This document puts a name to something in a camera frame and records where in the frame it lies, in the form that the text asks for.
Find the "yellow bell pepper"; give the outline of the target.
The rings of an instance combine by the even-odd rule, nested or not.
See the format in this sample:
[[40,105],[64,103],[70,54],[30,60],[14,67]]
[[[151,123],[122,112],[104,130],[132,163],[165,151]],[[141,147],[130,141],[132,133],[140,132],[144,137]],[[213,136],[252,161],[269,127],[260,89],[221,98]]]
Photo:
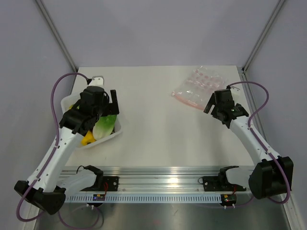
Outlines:
[[82,146],[86,146],[86,145],[91,144],[91,143],[93,143],[93,142],[95,142],[95,141],[96,141],[96,140],[95,140],[95,138],[94,138],[92,132],[91,132],[91,131],[88,131],[88,132],[86,133],[86,135],[84,136],[84,138],[82,139],[81,145],[82,145]]

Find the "left aluminium frame post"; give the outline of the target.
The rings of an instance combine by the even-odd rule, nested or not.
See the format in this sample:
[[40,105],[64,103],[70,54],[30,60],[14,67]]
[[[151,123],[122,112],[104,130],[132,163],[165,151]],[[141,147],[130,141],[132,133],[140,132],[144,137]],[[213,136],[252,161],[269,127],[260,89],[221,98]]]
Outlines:
[[38,6],[40,12],[42,13],[52,35],[54,36],[63,56],[65,57],[66,61],[68,62],[70,68],[74,71],[78,70],[78,67],[76,66],[75,62],[73,61],[68,49],[66,48],[65,43],[63,42],[60,33],[58,32],[58,29],[56,28],[53,19],[50,15],[50,13],[47,10],[47,7],[45,6],[44,2],[42,0],[35,0],[36,5]]

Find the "white plastic food tray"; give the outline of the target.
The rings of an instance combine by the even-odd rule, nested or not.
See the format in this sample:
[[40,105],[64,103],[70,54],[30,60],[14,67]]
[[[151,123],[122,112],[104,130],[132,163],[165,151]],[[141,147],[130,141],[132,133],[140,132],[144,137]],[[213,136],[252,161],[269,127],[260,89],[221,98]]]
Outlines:
[[[64,97],[61,100],[61,109],[62,109],[62,113],[65,113],[66,111],[69,110],[69,107],[74,105],[78,100],[80,99],[80,93],[73,93],[67,97]],[[76,150],[85,150],[85,149],[89,149],[92,148],[96,145],[102,144],[103,142],[106,142],[114,137],[116,137],[117,135],[119,135],[122,132],[121,130],[121,124],[119,121],[119,118],[117,117],[115,124],[114,124],[114,128],[112,133],[109,136],[106,136],[100,140],[96,140],[93,143],[90,143],[88,145],[83,146],[82,144],[79,144],[79,146],[76,148]]]

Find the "right aluminium frame post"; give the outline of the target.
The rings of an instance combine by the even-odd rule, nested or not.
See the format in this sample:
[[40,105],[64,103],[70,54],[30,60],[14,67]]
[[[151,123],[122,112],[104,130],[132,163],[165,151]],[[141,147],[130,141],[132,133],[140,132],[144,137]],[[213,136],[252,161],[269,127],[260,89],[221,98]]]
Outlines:
[[270,30],[272,29],[275,21],[277,20],[280,12],[282,11],[284,5],[287,3],[287,0],[278,0],[275,7],[273,8],[268,20],[266,21],[259,37],[256,40],[255,45],[253,46],[245,64],[242,67],[242,72],[244,74],[247,73],[249,67],[251,66],[252,62],[254,61],[257,53],[260,51],[261,46],[263,45],[265,39],[268,37]]

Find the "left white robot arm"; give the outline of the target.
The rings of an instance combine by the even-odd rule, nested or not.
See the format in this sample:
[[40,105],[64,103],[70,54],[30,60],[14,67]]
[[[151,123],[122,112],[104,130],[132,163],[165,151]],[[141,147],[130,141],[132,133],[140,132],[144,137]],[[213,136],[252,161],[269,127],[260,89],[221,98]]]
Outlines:
[[104,191],[104,172],[88,165],[81,172],[59,182],[59,176],[71,154],[101,117],[118,115],[116,90],[88,86],[72,108],[63,114],[55,143],[27,180],[19,180],[14,190],[28,203],[50,215],[56,214],[66,198],[80,191]]

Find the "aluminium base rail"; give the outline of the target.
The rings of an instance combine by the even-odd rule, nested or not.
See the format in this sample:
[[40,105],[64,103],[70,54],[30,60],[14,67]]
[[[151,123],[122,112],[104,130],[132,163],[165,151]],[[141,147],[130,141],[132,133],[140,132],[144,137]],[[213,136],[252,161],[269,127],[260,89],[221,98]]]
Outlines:
[[98,166],[106,176],[119,177],[118,194],[200,194],[200,178],[217,175],[222,166],[115,167]]

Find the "aluminium frame post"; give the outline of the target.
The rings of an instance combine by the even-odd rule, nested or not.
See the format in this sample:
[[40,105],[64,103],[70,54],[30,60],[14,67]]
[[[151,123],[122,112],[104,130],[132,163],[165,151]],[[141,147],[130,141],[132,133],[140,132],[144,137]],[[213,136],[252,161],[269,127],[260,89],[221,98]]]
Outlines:
[[50,15],[50,13],[47,10],[47,7],[45,6],[44,2],[42,0],[35,0],[36,5],[38,6],[40,12],[42,13],[52,35],[54,36],[63,56],[65,57],[66,61],[68,62],[70,68],[74,71],[78,70],[78,67],[76,66],[75,62],[73,61],[68,49],[66,48],[65,43],[63,42],[60,33],[58,32],[58,29],[56,28],[53,19]]
[[287,0],[278,0],[275,7],[273,8],[268,20],[266,21],[259,37],[256,40],[255,45],[253,46],[245,64],[242,67],[242,72],[244,74],[247,73],[249,67],[251,66],[252,62],[254,61],[257,53],[260,51],[261,46],[263,45],[265,39],[268,37],[270,30],[272,29],[275,21],[277,20],[280,12],[282,11],[284,5],[287,3]]

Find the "clear zip top bag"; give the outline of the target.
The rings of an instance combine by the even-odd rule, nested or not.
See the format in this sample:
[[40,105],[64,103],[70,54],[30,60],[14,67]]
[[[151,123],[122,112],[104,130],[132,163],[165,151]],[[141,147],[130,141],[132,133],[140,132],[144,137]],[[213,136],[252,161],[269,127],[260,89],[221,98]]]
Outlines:
[[194,69],[171,95],[181,103],[204,110],[212,93],[225,88],[227,82],[228,78],[221,73],[200,66]]

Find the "green lettuce head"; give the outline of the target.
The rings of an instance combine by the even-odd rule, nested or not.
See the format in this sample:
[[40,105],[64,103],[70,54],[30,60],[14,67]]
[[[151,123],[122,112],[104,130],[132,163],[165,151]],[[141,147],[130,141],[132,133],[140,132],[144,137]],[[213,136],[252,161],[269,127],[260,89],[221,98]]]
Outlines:
[[102,116],[93,127],[93,137],[100,140],[112,134],[117,115]]

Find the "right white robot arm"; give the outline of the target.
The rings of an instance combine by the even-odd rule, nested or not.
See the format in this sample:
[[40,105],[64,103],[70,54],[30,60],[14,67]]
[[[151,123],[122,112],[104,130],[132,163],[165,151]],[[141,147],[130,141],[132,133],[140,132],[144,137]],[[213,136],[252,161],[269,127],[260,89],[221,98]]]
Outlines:
[[228,190],[236,184],[248,188],[256,199],[272,199],[285,194],[281,203],[286,203],[291,195],[294,163],[290,157],[282,157],[269,146],[251,124],[245,108],[235,103],[230,88],[213,92],[204,112],[221,121],[237,136],[255,165],[253,170],[240,166],[221,169],[219,187]]

